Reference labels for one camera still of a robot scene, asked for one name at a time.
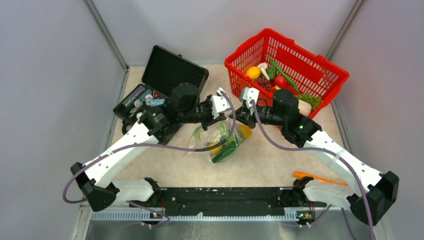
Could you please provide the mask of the clear zip top bag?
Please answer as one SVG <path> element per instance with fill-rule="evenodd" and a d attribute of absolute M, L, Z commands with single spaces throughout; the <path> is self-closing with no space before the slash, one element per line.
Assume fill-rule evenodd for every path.
<path fill-rule="evenodd" d="M 203 130 L 199 125 L 192 133 L 188 147 L 191 149 L 203 149 L 216 145 L 226 139 L 232 129 L 233 121 L 231 119 L 220 121 Z M 228 156 L 236 151 L 241 144 L 252 136 L 252 130 L 241 123 L 235 125 L 234 133 L 222 145 L 217 148 L 199 152 L 198 154 L 213 164 L 223 162 Z"/>

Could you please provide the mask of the yellow green toy fruit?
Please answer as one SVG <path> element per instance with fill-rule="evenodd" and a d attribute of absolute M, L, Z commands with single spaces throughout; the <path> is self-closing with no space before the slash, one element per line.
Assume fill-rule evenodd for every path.
<path fill-rule="evenodd" d="M 239 125 L 237 127 L 237 132 L 240 135 L 240 137 L 244 140 L 250 138 L 253 134 L 252 130 L 246 125 Z"/>

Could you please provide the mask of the toy cauliflower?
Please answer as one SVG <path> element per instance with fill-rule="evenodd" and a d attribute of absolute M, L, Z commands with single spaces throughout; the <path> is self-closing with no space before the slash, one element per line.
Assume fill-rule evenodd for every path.
<path fill-rule="evenodd" d="M 202 126 L 198 126 L 192 135 L 195 145 L 220 142 L 230 133 L 230 125 L 227 122 L 219 122 L 204 130 Z"/>

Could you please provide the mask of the yellow toy lemon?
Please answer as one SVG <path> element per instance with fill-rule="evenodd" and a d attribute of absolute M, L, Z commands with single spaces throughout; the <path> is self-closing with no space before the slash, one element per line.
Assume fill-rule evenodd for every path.
<path fill-rule="evenodd" d="M 213 147 L 213 146 L 215 146 L 217 144 L 218 144 L 218 142 L 209 142 L 208 143 L 208 147 Z M 217 146 L 217 147 L 215 147 L 213 149 L 210 149 L 208 151 L 208 153 L 210 155 L 212 155 L 212 156 L 216 156 L 216 155 L 218 155 L 222 151 L 222 149 L 223 149 L 223 146 L 222 145 L 219 145 L 219 146 Z"/>

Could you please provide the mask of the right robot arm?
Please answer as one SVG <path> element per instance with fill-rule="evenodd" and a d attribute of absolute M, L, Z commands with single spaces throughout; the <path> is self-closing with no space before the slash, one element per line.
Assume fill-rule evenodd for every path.
<path fill-rule="evenodd" d="M 250 128 L 280 127 L 281 135 L 296 146 L 294 151 L 315 156 L 346 183 L 341 186 L 306 178 L 293 192 L 297 205 L 322 202 L 348 208 L 361 222 L 376 226 L 396 202 L 399 177 L 392 171 L 382 173 L 365 164 L 337 144 L 318 123 L 301 114 L 299 100 L 290 90 L 275 91 L 272 106 L 259 106 L 259 90 L 253 87 L 245 87 L 239 99 L 242 106 L 235 112 L 237 121 Z"/>

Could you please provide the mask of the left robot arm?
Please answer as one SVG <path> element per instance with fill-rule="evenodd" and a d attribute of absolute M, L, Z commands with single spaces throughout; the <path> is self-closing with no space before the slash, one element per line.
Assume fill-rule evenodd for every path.
<path fill-rule="evenodd" d="M 147 180 L 113 184 L 115 176 L 149 147 L 171 149 L 164 140 L 176 133 L 182 124 L 200 123 L 207 127 L 225 120 L 232 107 L 222 88 L 206 100 L 199 100 L 198 88 L 191 83 L 175 87 L 170 97 L 158 106 L 149 107 L 115 144 L 97 158 L 71 168 L 85 200 L 94 212 L 100 212 L 115 202 L 139 201 L 149 207 L 160 202 L 160 193 Z"/>

